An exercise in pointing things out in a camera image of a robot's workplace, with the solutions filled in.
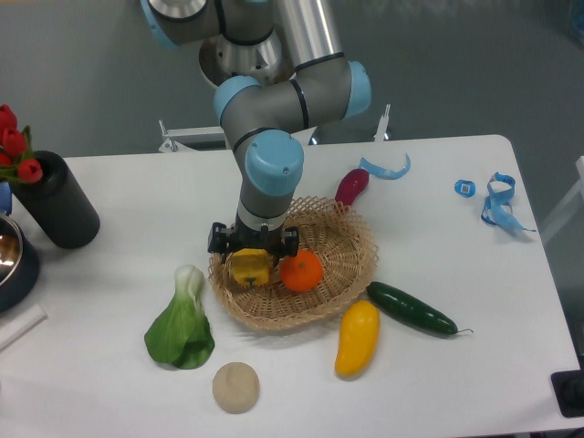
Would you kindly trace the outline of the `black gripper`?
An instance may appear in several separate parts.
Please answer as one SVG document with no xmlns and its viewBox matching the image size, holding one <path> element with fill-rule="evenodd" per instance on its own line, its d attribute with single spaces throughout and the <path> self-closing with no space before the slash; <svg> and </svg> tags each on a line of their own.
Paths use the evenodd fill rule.
<svg viewBox="0 0 584 438">
<path fill-rule="evenodd" d="M 295 257 L 299 249 L 299 229 L 283 230 L 286 214 L 264 218 L 249 212 L 237 212 L 235 224 L 228 227 L 213 222 L 207 239 L 207 252 L 219 255 L 224 264 L 230 253 L 243 249 L 262 249 L 273 256 L 273 267 L 286 257 Z"/>
</svg>

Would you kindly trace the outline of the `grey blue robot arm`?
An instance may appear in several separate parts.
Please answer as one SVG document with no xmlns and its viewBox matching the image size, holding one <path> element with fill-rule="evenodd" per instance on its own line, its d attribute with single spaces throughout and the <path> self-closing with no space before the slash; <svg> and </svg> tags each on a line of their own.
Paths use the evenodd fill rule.
<svg viewBox="0 0 584 438">
<path fill-rule="evenodd" d="M 214 112 L 242 175 L 233 225 L 216 223 L 212 254 L 263 250 L 275 259 L 294 256 L 299 233 L 285 227 L 301 179 L 304 151 L 295 133 L 364 112 L 372 92 L 361 63 L 348 60 L 330 1 L 145 1 L 152 33 L 179 47 L 225 41 L 236 50 L 263 53 L 283 39 L 293 71 L 269 83 L 269 56 L 257 68 L 227 68 L 214 93 Z"/>
</svg>

